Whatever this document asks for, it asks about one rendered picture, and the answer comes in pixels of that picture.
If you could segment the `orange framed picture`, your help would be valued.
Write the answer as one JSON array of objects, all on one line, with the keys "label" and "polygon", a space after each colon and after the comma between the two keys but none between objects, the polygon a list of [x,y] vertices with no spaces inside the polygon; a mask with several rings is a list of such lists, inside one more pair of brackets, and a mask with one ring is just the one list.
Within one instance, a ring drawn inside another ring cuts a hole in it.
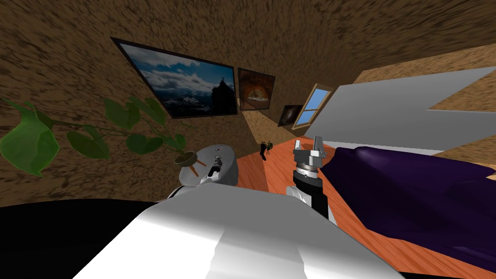
[{"label": "orange framed picture", "polygon": [[273,93],[275,76],[238,68],[240,110],[268,110]]}]

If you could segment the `large sky landscape picture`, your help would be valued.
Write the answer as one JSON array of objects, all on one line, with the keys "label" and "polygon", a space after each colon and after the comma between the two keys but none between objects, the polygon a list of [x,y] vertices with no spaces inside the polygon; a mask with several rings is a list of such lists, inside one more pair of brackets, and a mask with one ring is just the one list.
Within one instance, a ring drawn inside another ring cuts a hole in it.
[{"label": "large sky landscape picture", "polygon": [[233,66],[112,41],[173,119],[237,114]]}]

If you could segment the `green leafy potted plant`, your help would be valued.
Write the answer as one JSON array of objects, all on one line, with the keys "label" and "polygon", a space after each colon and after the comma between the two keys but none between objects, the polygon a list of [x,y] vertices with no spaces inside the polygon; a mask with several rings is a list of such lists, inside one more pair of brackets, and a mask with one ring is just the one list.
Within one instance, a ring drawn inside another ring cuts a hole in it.
[{"label": "green leafy potted plant", "polygon": [[[21,114],[21,122],[0,139],[0,155],[18,169],[35,176],[42,176],[46,168],[56,157],[60,146],[53,133],[55,121],[38,110],[32,103],[20,106],[12,101],[7,103],[15,107]],[[144,101],[130,97],[125,106],[105,98],[105,117],[119,127],[112,130],[95,125],[81,125],[85,133],[69,131],[66,138],[70,146],[81,155],[92,159],[109,159],[109,146],[105,141],[108,136],[126,137],[125,144],[129,151],[144,155],[158,150],[168,149],[178,156],[174,163],[181,167],[189,167],[197,174],[194,163],[205,165],[198,159],[195,152],[186,152],[186,139],[182,134],[165,135],[154,127],[151,128],[154,136],[146,137],[134,133],[133,126],[141,121],[141,113],[145,113],[159,125],[165,125],[164,109],[152,98]]]}]

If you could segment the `grey round table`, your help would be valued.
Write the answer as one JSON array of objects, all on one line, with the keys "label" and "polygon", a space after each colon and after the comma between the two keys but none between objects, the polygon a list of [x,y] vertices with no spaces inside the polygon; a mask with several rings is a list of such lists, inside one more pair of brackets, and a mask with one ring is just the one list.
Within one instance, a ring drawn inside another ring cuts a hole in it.
[{"label": "grey round table", "polygon": [[179,173],[179,182],[181,185],[199,185],[201,179],[208,174],[210,168],[213,166],[216,155],[221,156],[222,162],[218,183],[231,186],[237,185],[238,167],[236,156],[233,149],[225,144],[215,144],[199,150],[197,152],[198,160],[204,163],[205,166],[198,162],[193,164],[198,176],[196,176],[189,167],[181,168]]}]

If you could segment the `small dark framed picture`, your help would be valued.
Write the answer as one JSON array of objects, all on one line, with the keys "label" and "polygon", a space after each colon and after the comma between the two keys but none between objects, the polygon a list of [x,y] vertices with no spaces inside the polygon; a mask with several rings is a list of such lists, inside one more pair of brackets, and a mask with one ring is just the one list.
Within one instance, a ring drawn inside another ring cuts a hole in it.
[{"label": "small dark framed picture", "polygon": [[285,105],[278,126],[294,124],[303,105]]}]

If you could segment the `wooden framed window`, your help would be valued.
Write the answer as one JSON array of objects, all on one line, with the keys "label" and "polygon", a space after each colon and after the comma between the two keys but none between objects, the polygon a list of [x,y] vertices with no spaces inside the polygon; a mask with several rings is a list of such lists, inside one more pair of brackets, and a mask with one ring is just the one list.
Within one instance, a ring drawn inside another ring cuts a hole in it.
[{"label": "wooden framed window", "polygon": [[295,123],[293,124],[292,130],[310,126],[334,91],[335,88],[322,84],[315,84]]}]

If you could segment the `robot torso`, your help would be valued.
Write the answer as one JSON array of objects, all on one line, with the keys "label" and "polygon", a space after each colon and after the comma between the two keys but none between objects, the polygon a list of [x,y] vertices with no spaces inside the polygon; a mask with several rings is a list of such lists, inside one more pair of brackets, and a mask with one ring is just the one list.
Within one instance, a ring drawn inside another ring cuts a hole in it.
[{"label": "robot torso", "polygon": [[74,279],[404,279],[301,200],[209,183],[131,221]]}]

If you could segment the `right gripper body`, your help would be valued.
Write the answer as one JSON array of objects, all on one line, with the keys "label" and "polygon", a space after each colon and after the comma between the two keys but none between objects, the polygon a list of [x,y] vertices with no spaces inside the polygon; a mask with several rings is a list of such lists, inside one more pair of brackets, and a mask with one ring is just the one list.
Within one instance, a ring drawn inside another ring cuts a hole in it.
[{"label": "right gripper body", "polygon": [[321,168],[323,166],[323,159],[326,158],[326,152],[312,149],[294,149],[293,154],[294,161],[296,163],[317,168]]}]

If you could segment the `small dark potted plant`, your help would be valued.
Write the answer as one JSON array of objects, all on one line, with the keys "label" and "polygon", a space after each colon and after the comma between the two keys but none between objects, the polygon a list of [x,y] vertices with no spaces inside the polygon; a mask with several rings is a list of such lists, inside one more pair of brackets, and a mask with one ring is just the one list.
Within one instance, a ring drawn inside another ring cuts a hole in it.
[{"label": "small dark potted plant", "polygon": [[261,144],[260,144],[260,156],[262,158],[263,161],[266,161],[266,156],[265,156],[265,153],[269,152],[270,149],[273,148],[273,143],[271,141],[269,142],[266,142],[266,141],[262,141]]}]

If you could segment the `purple bed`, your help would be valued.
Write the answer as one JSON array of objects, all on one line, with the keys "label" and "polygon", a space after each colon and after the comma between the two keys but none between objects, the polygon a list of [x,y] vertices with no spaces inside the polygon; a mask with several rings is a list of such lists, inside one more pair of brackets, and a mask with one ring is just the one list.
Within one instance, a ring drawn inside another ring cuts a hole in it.
[{"label": "purple bed", "polygon": [[321,172],[368,230],[496,273],[492,168],[361,146]]}]

